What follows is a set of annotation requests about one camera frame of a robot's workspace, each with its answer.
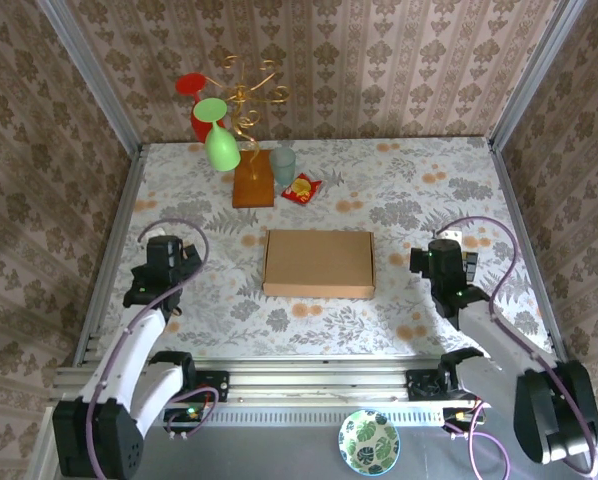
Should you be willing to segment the brown cardboard box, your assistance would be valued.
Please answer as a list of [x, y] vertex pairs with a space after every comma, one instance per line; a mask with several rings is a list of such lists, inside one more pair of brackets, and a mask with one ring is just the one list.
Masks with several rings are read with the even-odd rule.
[[376, 290], [374, 234], [270, 230], [262, 290], [269, 297], [371, 299]]

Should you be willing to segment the green wine glass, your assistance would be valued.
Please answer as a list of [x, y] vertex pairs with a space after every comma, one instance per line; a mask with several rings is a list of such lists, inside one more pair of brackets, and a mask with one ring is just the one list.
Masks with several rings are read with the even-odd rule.
[[226, 102], [220, 98], [201, 100], [193, 109], [196, 119], [211, 125], [205, 139], [205, 151], [211, 166], [219, 172], [234, 170], [241, 160], [235, 138], [225, 127], [219, 125], [227, 111]]

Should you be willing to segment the floral tablecloth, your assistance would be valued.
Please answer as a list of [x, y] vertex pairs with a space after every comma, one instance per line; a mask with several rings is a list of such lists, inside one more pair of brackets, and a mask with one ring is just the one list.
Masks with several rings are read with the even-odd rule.
[[[465, 347], [469, 339], [437, 315], [428, 283], [409, 270], [411, 249], [425, 247], [445, 225], [460, 229], [463, 248], [478, 253], [475, 283], [497, 293], [499, 311], [538, 346], [550, 347], [526, 266], [508, 239], [512, 221], [486, 140], [299, 140], [291, 148], [297, 171], [322, 184], [304, 206], [280, 197], [261, 209], [232, 207], [232, 174], [214, 170], [200, 145], [144, 150], [99, 351], [121, 322], [131, 269], [146, 258], [139, 235], [153, 221], [209, 258], [185, 288], [181, 315], [159, 339], [162, 350], [245, 358], [434, 356]], [[265, 295], [263, 255], [271, 229], [373, 233], [375, 296]]]

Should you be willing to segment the frosted plastic tumbler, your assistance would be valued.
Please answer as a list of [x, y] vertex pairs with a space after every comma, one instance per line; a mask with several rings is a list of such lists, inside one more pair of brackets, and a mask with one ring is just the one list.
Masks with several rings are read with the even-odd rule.
[[295, 152], [289, 147], [278, 147], [270, 152], [269, 159], [275, 181], [289, 186], [295, 178]]

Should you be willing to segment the red snack packet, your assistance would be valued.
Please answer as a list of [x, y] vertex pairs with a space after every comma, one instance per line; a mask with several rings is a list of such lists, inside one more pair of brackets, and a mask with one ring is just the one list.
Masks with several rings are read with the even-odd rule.
[[305, 205], [316, 195], [322, 182], [312, 180], [306, 174], [299, 174], [292, 183], [283, 190], [281, 196], [299, 205]]

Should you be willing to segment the red wine glass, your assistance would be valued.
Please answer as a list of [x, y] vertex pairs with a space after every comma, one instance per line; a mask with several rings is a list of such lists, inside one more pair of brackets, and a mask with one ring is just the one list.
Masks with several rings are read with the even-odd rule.
[[199, 141], [205, 143], [211, 136], [211, 145], [221, 143], [220, 130], [224, 127], [223, 117], [227, 113], [227, 105], [219, 98], [201, 100], [199, 93], [205, 88], [206, 77], [200, 73], [188, 73], [176, 81], [179, 94], [193, 97], [193, 109], [190, 122]]

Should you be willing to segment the leaf pattern bowl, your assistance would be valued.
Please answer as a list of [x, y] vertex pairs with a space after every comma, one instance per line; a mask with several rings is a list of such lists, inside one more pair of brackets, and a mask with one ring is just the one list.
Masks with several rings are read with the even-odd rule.
[[338, 448], [353, 471], [369, 477], [380, 476], [395, 466], [400, 454], [400, 437], [385, 413], [357, 410], [343, 421]]

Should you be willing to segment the grey metal shelf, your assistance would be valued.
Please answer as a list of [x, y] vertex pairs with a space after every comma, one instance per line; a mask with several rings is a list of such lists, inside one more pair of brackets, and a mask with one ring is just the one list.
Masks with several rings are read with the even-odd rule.
[[475, 452], [441, 428], [402, 428], [395, 466], [379, 477], [355, 473], [343, 461], [337, 426], [210, 427], [188, 440], [171, 440], [153, 428], [133, 480], [501, 480], [501, 442], [510, 459], [510, 480], [583, 480], [561, 462], [538, 465], [520, 450], [511, 424], [491, 411]]

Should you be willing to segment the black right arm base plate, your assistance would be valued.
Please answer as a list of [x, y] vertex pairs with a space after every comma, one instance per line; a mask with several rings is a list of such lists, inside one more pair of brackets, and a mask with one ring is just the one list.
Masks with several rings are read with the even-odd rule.
[[405, 387], [412, 401], [476, 400], [477, 396], [459, 386], [454, 369], [410, 369]]

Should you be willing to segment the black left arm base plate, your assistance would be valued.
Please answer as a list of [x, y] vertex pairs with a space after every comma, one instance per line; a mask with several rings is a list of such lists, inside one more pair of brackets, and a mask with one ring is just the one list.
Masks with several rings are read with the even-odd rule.
[[[178, 394], [188, 394], [195, 390], [212, 387], [218, 392], [218, 401], [226, 402], [230, 387], [230, 373], [222, 370], [198, 370], [192, 381], [186, 380]], [[203, 403], [213, 402], [214, 394], [204, 391], [194, 396], [190, 395], [184, 402]]]

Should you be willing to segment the aluminium frame post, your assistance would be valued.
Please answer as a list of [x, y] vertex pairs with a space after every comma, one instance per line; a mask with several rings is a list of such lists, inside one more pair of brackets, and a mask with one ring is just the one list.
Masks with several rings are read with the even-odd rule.
[[586, 3], [587, 0], [558, 0], [550, 21], [489, 136], [493, 150], [502, 150], [512, 136]]
[[126, 152], [140, 151], [142, 140], [105, 75], [101, 62], [80, 29], [66, 0], [38, 0], [59, 40], [83, 77], [94, 99]]

